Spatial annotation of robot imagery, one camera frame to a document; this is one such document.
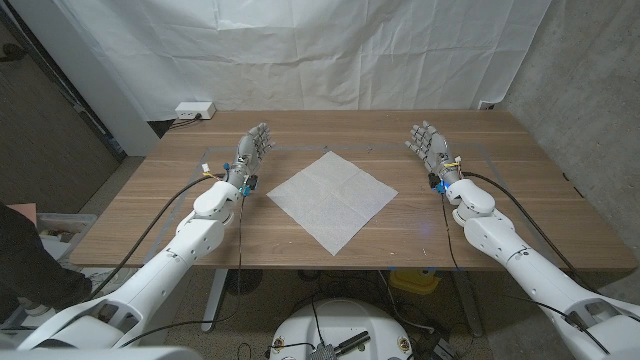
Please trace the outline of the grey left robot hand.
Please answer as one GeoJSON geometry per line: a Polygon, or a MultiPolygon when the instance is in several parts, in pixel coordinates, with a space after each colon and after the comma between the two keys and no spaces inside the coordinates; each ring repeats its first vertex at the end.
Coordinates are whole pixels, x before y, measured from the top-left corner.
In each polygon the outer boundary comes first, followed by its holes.
{"type": "Polygon", "coordinates": [[[248,177],[257,174],[263,158],[272,147],[271,131],[266,123],[251,128],[239,140],[225,181],[240,188],[248,177]]]}

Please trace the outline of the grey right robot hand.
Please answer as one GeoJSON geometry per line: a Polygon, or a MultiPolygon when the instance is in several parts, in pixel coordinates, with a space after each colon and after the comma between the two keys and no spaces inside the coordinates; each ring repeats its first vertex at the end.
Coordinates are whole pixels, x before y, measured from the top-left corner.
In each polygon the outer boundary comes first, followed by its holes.
{"type": "Polygon", "coordinates": [[[405,145],[424,163],[426,170],[438,177],[445,187],[461,179],[460,159],[451,155],[445,137],[434,125],[424,121],[410,130],[405,145]]]}

